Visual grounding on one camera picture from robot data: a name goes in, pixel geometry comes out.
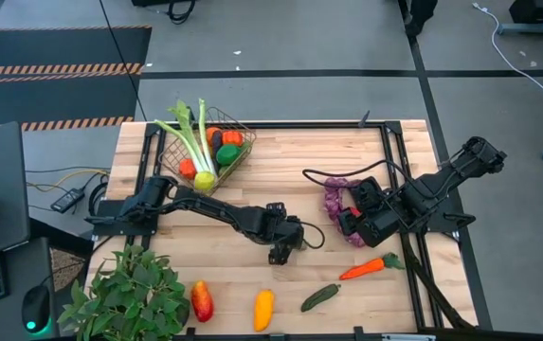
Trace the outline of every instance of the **striped floor tape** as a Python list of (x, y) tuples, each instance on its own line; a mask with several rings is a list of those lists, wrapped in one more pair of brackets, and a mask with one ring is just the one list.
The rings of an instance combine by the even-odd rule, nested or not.
[[(126, 29), (126, 28), (151, 28), (150, 25), (124, 25), (111, 27), (111, 29)], [(15, 31), (15, 30), (66, 30), (66, 29), (109, 29), (109, 27), (26, 27), (26, 28), (0, 28), (0, 31)]]
[(30, 76), (30, 77), (16, 77), (16, 78), (0, 78), (0, 82), (69, 80), (69, 79), (76, 79), (76, 78), (116, 76), (116, 75), (125, 75), (125, 74), (126, 73), (123, 71), (118, 71), (118, 72), (95, 72), (95, 73), (71, 74), (71, 75)]
[(142, 72), (140, 63), (90, 63), (90, 64), (59, 64), (59, 65), (14, 65), (0, 66), (0, 75), (39, 75), (39, 74), (89, 74), (103, 72), (122, 72), (126, 69), (131, 74)]
[(79, 129), (105, 126), (119, 126), (123, 122), (132, 122), (134, 117), (97, 117), (97, 118), (78, 118), (61, 119), (43, 122), (23, 122), (21, 128), (23, 132), (35, 132), (57, 129)]

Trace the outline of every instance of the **floor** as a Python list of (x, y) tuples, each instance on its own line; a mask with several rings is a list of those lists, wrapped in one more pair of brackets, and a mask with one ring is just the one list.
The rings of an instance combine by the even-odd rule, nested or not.
[[(470, 234), (493, 327), (543, 332), (543, 93), (529, 81), (498, 72), (431, 77), (435, 116), (414, 73), (232, 78), (238, 67), (413, 71), (397, 0), (201, 0), (179, 27), (161, 14), (133, 8), (129, 0), (103, 3), (112, 25), (154, 27), (139, 89), (147, 119), (168, 117), (165, 108), (176, 99), (193, 103), (199, 97), (238, 119), (360, 118), (370, 110), (370, 118), (427, 119), (439, 156), (446, 146), (455, 152), (471, 135), (507, 152), (501, 174), (471, 180), (460, 194), (465, 211), (478, 217)], [(511, 1), (480, 4), (501, 22), (510, 21)], [(105, 25), (97, 1), (0, 0), (0, 5), (0, 27)], [(440, 0), (418, 38), (425, 69), (508, 69), (490, 44), (493, 29), (492, 19), (469, 0)], [(500, 36), (497, 43), (518, 67), (543, 70), (543, 36)], [(201, 71), (214, 72), (198, 78)], [(140, 111), (136, 116), (142, 119)], [(117, 135), (114, 127), (25, 133), (27, 168), (108, 167)], [(28, 180), (49, 183), (59, 177), (30, 174)], [(80, 187), (84, 178), (66, 186)], [(30, 191), (29, 201), (48, 206), (58, 194)], [(87, 234), (85, 211), (82, 206), (75, 215), (37, 209), (31, 214)]]

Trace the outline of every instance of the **lemon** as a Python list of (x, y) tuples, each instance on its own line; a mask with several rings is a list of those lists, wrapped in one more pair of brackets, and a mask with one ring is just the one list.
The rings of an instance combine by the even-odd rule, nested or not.
[(214, 175), (209, 171), (200, 171), (195, 175), (195, 181), (193, 182), (195, 189), (209, 190), (214, 186)]

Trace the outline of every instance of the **wooden tabletop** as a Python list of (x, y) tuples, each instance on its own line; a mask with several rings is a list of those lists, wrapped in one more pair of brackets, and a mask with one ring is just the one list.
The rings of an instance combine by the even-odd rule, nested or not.
[[(424, 120), (403, 120), (407, 156), (414, 177), (437, 170)], [(106, 197), (120, 200), (134, 194), (145, 123), (124, 123), (111, 169)], [(376, 248), (355, 248), (345, 242), (323, 209), (323, 188), (305, 179), (301, 171), (354, 171), (384, 158), (380, 134), (373, 129), (260, 129), (252, 154), (214, 193), (213, 197), (236, 206), (263, 206), (284, 202), (289, 215), (317, 224), (326, 234), (319, 250), (295, 251), (283, 266), (267, 263), (269, 248), (257, 245), (232, 227), (192, 212), (177, 211), (159, 219), (151, 249), (170, 255), (179, 281), (188, 288), (198, 279), (208, 283), (215, 316), (198, 323), (191, 315), (189, 327), (198, 334), (254, 333), (255, 295), (271, 289), (276, 295), (275, 313), (264, 333), (349, 333), (353, 326), (365, 332), (415, 332), (405, 271), (386, 269), (362, 278), (342, 281), (336, 297), (307, 313), (300, 304), (350, 267), (393, 252), (403, 259), (402, 247), (393, 236)], [(167, 143), (172, 139), (168, 135)], [(153, 170), (156, 141), (148, 167)], [(171, 175), (162, 169), (162, 174)], [(373, 175), (389, 186), (387, 168), (378, 167), (357, 178)], [(305, 238), (318, 243), (314, 229), (305, 227)], [(121, 250), (125, 237), (114, 237), (90, 261), (88, 282), (103, 258)], [(436, 283), (452, 305), (470, 323), (477, 322), (457, 244), (440, 234), (426, 236)], [(109, 269), (113, 264), (107, 262)], [(425, 288), (419, 281), (425, 320), (431, 313)]]

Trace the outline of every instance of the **wicker basket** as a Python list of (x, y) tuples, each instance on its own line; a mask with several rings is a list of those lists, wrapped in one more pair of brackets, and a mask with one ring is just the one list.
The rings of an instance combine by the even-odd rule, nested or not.
[[(252, 151), (252, 146), (254, 145), (254, 141), (256, 141), (256, 134), (251, 131), (250, 129), (246, 128), (242, 123), (235, 120), (233, 117), (225, 114), (223, 111), (216, 107), (210, 107), (206, 110), (206, 116), (207, 116), (207, 122), (206, 127), (218, 127), (222, 130), (227, 131), (238, 131), (244, 135), (244, 145), (245, 148), (242, 149), (242, 152), (240, 153), (240, 156), (233, 161), (233, 163), (228, 166), (228, 169), (223, 172), (223, 175), (220, 175), (214, 186), (207, 190), (207, 191), (200, 191), (203, 194), (206, 194), (208, 196), (212, 195), (214, 191), (220, 187), (225, 179), (228, 178), (228, 176), (237, 169), (237, 167), (248, 157), (250, 152)], [(195, 120), (191, 116), (192, 123), (195, 123)], [(199, 132), (197, 129), (197, 124), (192, 124), (193, 133), (196, 137), (199, 137)], [(185, 185), (190, 186), (193, 188), (193, 182), (184, 176), (180, 174), (178, 171), (178, 167), (180, 165), (180, 161), (186, 158), (190, 158), (189, 152), (187, 151), (187, 148), (183, 145), (183, 143), (180, 141), (180, 139), (175, 138), (168, 147), (164, 150), (162, 154), (159, 155), (161, 164), (164, 166), (164, 168), (170, 170), (174, 175), (179, 177), (183, 180)]]

